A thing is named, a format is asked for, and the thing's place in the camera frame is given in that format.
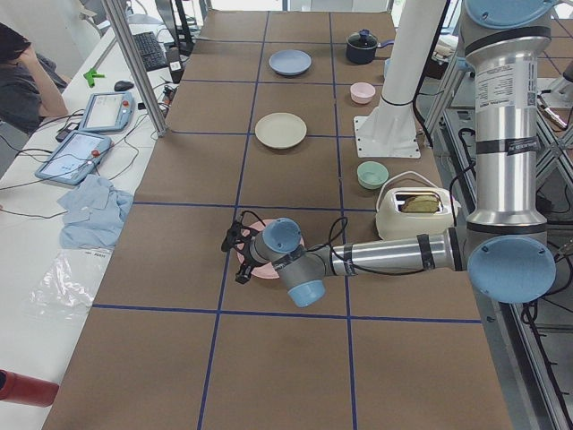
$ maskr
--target aluminum rail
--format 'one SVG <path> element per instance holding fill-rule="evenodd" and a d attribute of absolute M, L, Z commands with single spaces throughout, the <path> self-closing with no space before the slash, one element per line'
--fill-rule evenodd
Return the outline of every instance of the aluminum rail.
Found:
<path fill-rule="evenodd" d="M 145 108 L 147 109 L 151 123 L 155 127 L 158 137 L 165 135 L 167 125 L 163 113 L 159 108 L 155 93 L 151 87 L 150 79 L 139 55 L 132 33 L 129 30 L 129 24 L 125 19 L 124 8 L 119 4 L 119 0 L 102 0 L 107 18 L 114 29 L 117 44 L 124 53 L 125 62 L 132 73 L 135 85 L 141 94 Z"/>

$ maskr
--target bread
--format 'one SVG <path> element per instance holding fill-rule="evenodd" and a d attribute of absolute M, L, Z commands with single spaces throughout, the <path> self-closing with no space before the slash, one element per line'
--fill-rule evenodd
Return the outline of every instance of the bread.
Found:
<path fill-rule="evenodd" d="M 402 205 L 404 213 L 435 213 L 440 209 L 440 200 L 435 195 L 423 194 L 409 197 Z"/>

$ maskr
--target label sticker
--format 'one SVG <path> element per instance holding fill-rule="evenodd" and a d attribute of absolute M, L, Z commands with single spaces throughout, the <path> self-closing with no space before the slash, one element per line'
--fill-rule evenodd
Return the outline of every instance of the label sticker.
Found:
<path fill-rule="evenodd" d="M 475 111 L 535 108 L 537 63 L 522 61 L 483 70 L 475 76 Z"/>

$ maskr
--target plastic bag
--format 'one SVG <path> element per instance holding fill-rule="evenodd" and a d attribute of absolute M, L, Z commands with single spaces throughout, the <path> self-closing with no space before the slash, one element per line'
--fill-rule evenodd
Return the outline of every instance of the plastic bag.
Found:
<path fill-rule="evenodd" d="M 91 309 L 112 252 L 63 249 L 30 292 L 26 314 L 54 321 L 83 319 Z"/>

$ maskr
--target pink plate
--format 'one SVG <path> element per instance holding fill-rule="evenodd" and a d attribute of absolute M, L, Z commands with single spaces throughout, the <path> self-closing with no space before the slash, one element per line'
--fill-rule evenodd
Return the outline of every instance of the pink plate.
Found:
<path fill-rule="evenodd" d="M 249 227 L 254 228 L 255 230 L 262 231 L 263 229 L 265 229 L 265 226 L 268 226 L 272 221 L 274 221 L 274 219 L 264 219 L 263 220 L 264 225 L 260 221 L 257 221 L 254 224 L 251 224 L 251 226 L 249 226 Z M 304 241 L 302 238 L 301 238 L 301 245 L 304 245 Z M 236 257 L 240 263 L 242 263 L 244 261 L 244 257 L 242 255 L 240 255 L 239 253 L 237 253 Z M 272 263 L 270 263 L 270 262 L 268 262 L 264 266 L 255 267 L 252 270 L 252 274 L 254 276 L 256 276 L 257 278 L 262 278 L 264 280 L 275 280 L 276 278 L 278 278 L 277 271 L 275 271 L 273 269 Z"/>

